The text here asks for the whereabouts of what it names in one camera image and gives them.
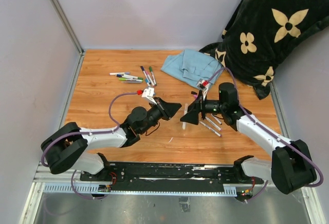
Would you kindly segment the white slim marker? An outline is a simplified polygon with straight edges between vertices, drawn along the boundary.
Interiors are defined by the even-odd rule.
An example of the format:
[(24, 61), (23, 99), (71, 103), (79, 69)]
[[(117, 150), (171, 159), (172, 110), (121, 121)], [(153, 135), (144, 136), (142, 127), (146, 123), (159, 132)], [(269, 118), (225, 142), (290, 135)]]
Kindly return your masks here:
[[(185, 106), (184, 106), (184, 115), (186, 115), (187, 112), (188, 112), (188, 106), (189, 106), (188, 103), (185, 103)], [(186, 129), (186, 122), (182, 122), (182, 128), (183, 128), (183, 130)]]

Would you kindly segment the magenta cap marker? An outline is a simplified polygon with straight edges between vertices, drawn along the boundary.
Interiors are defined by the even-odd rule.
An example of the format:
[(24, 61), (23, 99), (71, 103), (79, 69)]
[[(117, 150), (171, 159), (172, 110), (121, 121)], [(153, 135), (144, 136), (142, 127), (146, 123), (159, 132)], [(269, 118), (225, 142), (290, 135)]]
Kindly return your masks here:
[(220, 133), (218, 133), (216, 130), (214, 130), (212, 127), (210, 127), (209, 125), (207, 125), (206, 123), (199, 121), (199, 124), (203, 125), (204, 127), (206, 127), (207, 129), (209, 129), (210, 131), (212, 131), (214, 134), (216, 134), (218, 137), (221, 137), (222, 135)]

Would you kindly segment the pink marker pen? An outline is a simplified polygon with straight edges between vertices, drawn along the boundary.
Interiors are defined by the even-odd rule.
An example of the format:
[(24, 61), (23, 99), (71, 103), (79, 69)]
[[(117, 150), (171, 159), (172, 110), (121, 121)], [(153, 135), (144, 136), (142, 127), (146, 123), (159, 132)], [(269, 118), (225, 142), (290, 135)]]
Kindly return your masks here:
[(210, 118), (206, 117), (206, 120), (212, 124), (218, 131), (221, 131), (222, 129), (216, 124), (214, 123)]

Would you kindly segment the black marker pen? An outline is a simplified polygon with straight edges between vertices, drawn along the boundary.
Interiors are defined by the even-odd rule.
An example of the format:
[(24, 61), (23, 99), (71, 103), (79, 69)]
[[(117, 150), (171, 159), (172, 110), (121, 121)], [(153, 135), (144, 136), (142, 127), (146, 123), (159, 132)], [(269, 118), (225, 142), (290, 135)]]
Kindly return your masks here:
[(211, 115), (211, 116), (217, 121), (218, 124), (222, 125), (222, 122), (219, 117), (217, 117), (216, 115)]

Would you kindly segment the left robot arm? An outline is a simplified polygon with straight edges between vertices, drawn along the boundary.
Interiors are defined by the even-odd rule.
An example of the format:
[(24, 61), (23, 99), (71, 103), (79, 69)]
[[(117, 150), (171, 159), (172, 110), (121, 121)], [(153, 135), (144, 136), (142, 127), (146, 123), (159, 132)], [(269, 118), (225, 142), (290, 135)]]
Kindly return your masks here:
[(90, 150), (105, 147), (129, 147), (140, 140), (159, 120), (170, 120), (181, 108), (180, 103), (170, 103), (155, 97), (150, 109), (135, 107), (125, 121), (112, 128), (88, 129), (69, 122), (42, 144), (41, 162), (54, 175), (67, 170), (79, 170), (103, 181), (110, 175), (110, 168), (103, 155), (90, 154)]

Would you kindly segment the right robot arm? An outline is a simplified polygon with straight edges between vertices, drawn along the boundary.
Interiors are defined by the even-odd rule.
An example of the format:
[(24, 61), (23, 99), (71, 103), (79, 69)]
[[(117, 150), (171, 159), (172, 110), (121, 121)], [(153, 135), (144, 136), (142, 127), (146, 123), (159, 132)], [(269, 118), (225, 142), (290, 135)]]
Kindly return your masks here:
[(281, 193), (289, 194), (316, 181), (316, 167), (304, 141), (292, 141), (260, 122), (240, 104), (234, 84), (221, 83), (217, 100), (207, 98), (209, 85), (206, 80), (198, 81), (198, 95), (180, 120), (198, 125), (207, 115), (221, 115), (228, 126), (253, 140), (271, 157), (266, 161), (248, 155), (236, 160), (233, 177), (237, 182), (260, 178), (274, 183)]

